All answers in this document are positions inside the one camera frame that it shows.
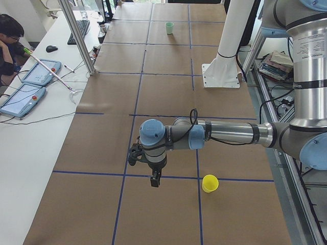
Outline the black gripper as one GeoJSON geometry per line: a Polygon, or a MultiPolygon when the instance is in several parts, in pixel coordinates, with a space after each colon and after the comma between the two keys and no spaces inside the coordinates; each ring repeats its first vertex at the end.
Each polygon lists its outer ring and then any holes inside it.
{"type": "Polygon", "coordinates": [[[159,178],[161,177],[161,171],[164,167],[162,163],[150,163],[149,167],[152,169],[152,177],[150,183],[152,187],[159,187],[159,178]]]}

